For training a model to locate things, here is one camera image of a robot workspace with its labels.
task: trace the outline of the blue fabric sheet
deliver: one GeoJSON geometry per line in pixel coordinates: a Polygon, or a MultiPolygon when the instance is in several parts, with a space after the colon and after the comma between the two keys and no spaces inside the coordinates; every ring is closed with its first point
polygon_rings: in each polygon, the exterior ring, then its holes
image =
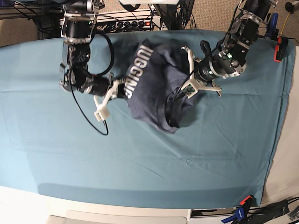
{"type": "MultiPolygon", "coordinates": [[[[202,30],[110,35],[113,72],[124,74],[135,46],[177,39],[203,56],[224,33],[202,30]]],[[[227,208],[251,194],[259,205],[282,129],[295,47],[273,61],[275,42],[258,40],[239,77],[218,79],[223,95],[201,92],[181,128],[166,134],[133,120],[124,100],[109,102],[110,134],[84,120],[58,87],[62,39],[0,49],[0,185],[69,200],[152,208],[227,208]]],[[[106,41],[92,42],[91,72],[109,64],[106,41]]],[[[88,117],[90,95],[76,93],[88,117]]],[[[101,123],[96,123],[104,130],[101,123]]]]}

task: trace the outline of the t-shirt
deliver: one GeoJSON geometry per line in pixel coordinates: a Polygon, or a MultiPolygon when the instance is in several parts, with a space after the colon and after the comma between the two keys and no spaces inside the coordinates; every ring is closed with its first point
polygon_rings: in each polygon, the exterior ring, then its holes
{"type": "Polygon", "coordinates": [[[127,71],[124,92],[133,118],[167,133],[175,133],[196,96],[172,101],[189,74],[187,53],[175,41],[141,43],[127,71]]]}

